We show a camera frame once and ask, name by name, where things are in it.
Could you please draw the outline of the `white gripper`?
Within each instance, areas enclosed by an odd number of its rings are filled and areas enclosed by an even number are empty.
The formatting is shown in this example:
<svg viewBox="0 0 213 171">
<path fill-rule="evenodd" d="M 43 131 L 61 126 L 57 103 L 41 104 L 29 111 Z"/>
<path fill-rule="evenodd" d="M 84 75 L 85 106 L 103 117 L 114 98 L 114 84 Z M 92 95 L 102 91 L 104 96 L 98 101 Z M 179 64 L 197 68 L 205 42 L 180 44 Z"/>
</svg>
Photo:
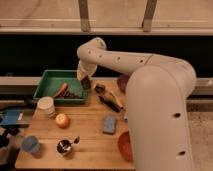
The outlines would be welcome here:
<svg viewBox="0 0 213 171">
<path fill-rule="evenodd" d="M 86 76 L 92 77 L 96 70 L 97 66 L 95 64 L 90 64 L 80 60 L 77 67 L 77 79 L 82 80 Z"/>
</svg>

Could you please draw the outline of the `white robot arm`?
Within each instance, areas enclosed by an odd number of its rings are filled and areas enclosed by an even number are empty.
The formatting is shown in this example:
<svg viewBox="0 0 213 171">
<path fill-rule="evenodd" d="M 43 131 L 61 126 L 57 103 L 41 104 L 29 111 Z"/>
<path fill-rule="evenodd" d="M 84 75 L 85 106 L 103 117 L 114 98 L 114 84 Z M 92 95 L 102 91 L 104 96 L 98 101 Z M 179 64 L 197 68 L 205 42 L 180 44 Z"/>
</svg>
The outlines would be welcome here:
<svg viewBox="0 0 213 171">
<path fill-rule="evenodd" d="M 194 171 L 186 99 L 196 73 L 183 59 L 108 51 L 101 38 L 77 49 L 78 71 L 99 66 L 127 74 L 126 113 L 135 171 Z"/>
</svg>

